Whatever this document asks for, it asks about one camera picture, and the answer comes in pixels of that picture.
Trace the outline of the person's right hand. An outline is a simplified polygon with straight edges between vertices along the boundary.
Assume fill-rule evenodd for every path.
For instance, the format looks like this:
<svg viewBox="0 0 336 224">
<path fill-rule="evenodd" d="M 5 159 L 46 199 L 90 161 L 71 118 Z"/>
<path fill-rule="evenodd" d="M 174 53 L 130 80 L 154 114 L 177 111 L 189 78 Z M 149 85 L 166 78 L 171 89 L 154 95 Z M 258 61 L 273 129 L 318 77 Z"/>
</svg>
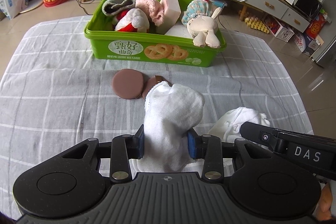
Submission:
<svg viewBox="0 0 336 224">
<path fill-rule="evenodd" d="M 319 223 L 335 223 L 335 217 L 331 213 L 332 203 L 333 195 L 330 184 L 327 183 L 321 190 L 321 196 L 314 214 Z"/>
</svg>

